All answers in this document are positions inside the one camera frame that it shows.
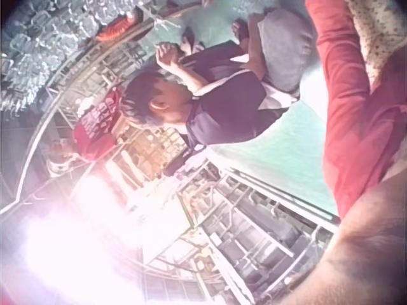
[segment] patterned fabric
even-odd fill
[[[137,19],[135,18],[121,18],[117,20],[115,23],[108,25],[98,36],[96,36],[96,40],[98,41],[112,41],[126,32],[135,22]]]
[[[387,59],[407,43],[407,18],[395,0],[347,0],[361,38],[371,85]]]

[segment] skin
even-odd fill
[[[407,156],[350,209],[309,277],[273,304],[397,304],[407,287],[406,185]]]
[[[249,69],[255,73],[258,79],[263,79],[266,73],[258,30],[258,23],[263,18],[264,15],[260,14],[251,15],[249,18],[249,61],[242,66],[244,69]],[[191,69],[180,64],[179,54],[174,44],[159,44],[156,50],[156,61],[160,67],[181,78],[186,86],[159,79],[155,84],[159,93],[150,101],[149,107],[165,125],[184,132],[183,128],[191,111],[192,94],[208,85],[208,82]]]

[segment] green surface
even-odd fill
[[[302,0],[284,0],[285,6],[307,16]],[[197,41],[206,46],[234,39],[231,23],[246,18],[253,11],[262,11],[276,1],[218,0],[206,9],[197,9],[171,22],[169,30],[158,26],[142,41],[152,54],[160,41],[179,43],[186,26],[190,26]],[[250,142],[213,147],[225,165],[245,172],[265,183],[297,196],[317,207],[337,215],[333,197],[322,176],[322,152],[325,137],[328,94],[321,64],[314,56],[301,84],[301,101],[267,130]]]

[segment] hanging items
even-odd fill
[[[0,109],[35,101],[49,77],[83,43],[117,39],[143,20],[150,0],[29,0],[2,27]]]
[[[133,12],[128,13],[126,17],[120,17],[116,19],[115,22],[108,25],[98,36],[96,36],[96,40],[112,41],[121,36],[124,32],[131,28],[131,26],[141,23],[142,19],[143,12],[137,8]]]

